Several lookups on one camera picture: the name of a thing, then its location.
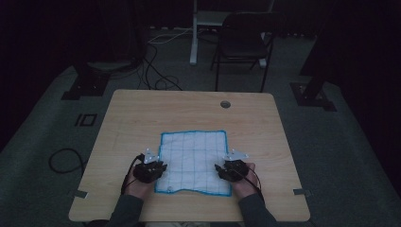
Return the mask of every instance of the white cloth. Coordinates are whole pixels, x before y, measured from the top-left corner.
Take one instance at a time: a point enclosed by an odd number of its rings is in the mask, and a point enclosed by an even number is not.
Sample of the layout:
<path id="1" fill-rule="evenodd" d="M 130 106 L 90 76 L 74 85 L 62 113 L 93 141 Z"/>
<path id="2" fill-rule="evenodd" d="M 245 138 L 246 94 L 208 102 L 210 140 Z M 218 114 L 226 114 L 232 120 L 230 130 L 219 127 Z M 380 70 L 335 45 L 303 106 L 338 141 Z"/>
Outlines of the white cloth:
<path id="1" fill-rule="evenodd" d="M 156 182 L 155 192 L 192 190 L 207 195 L 231 196 L 231 186 L 216 172 L 228 153 L 225 131 L 178 131 L 162 133 L 160 160 L 167 170 Z"/>

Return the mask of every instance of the sleeve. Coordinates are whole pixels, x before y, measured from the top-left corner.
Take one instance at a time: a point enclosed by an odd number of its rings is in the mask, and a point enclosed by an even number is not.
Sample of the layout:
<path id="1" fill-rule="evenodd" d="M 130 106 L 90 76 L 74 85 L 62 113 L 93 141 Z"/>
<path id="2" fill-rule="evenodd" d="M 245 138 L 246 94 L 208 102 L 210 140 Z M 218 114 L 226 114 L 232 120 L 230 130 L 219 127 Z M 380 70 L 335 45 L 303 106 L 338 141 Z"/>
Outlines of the sleeve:
<path id="1" fill-rule="evenodd" d="M 122 195 L 118 199 L 107 227 L 137 226 L 144 201 L 134 196 Z"/>
<path id="2" fill-rule="evenodd" d="M 243 198 L 238 204 L 246 227 L 278 226 L 276 219 L 257 194 Z"/>

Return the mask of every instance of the chair seat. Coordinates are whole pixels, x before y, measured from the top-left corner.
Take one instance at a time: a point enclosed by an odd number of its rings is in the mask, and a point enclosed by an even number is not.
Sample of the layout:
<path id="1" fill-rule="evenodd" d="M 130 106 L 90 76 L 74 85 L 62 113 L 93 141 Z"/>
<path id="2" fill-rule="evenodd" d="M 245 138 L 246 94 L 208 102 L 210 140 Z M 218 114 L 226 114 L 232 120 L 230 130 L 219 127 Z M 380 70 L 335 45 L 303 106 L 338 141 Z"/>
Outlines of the chair seat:
<path id="1" fill-rule="evenodd" d="M 268 55 L 260 34 L 225 30 L 220 34 L 221 55 L 227 59 L 264 59 Z"/>

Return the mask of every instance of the background table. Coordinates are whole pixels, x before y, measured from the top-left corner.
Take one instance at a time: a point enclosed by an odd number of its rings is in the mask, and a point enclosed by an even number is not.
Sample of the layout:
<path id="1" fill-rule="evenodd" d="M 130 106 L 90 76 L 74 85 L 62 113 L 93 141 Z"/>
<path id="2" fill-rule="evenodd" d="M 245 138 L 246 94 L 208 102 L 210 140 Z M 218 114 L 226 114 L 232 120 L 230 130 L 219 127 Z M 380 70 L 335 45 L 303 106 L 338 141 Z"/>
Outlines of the background table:
<path id="1" fill-rule="evenodd" d="M 224 109 L 220 102 L 231 107 Z M 272 95 L 254 93 L 118 90 L 96 139 L 69 217 L 108 219 L 131 161 L 146 148 L 157 152 L 164 131 L 227 131 L 229 149 L 246 152 L 271 213 L 281 221 L 304 221 L 309 210 Z M 241 221 L 237 198 L 197 192 L 152 193 L 142 221 Z"/>

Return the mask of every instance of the hand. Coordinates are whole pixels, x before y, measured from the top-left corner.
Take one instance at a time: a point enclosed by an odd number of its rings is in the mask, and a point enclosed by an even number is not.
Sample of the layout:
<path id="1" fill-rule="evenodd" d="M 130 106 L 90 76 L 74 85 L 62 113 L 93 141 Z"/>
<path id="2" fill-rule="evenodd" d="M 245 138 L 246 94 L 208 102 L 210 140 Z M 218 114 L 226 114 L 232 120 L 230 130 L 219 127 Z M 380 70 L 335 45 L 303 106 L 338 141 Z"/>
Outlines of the hand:
<path id="1" fill-rule="evenodd" d="M 248 168 L 254 171 L 255 169 L 254 163 L 247 163 L 246 165 Z M 250 182 L 252 182 L 254 185 L 257 185 L 257 178 L 256 175 L 254 175 L 253 171 L 249 171 L 246 178 L 250 180 Z M 245 179 L 231 183 L 231 186 L 233 187 L 234 192 L 236 193 L 236 195 L 239 197 L 240 200 L 254 193 L 257 193 L 256 189 Z"/>
<path id="2" fill-rule="evenodd" d="M 127 180 L 127 187 L 125 188 L 124 195 L 131 195 L 141 199 L 142 201 L 148 196 L 149 192 L 152 190 L 154 186 L 154 182 L 152 183 L 142 183 L 139 180 L 135 179 L 132 172 L 135 167 L 129 173 L 129 177 Z"/>

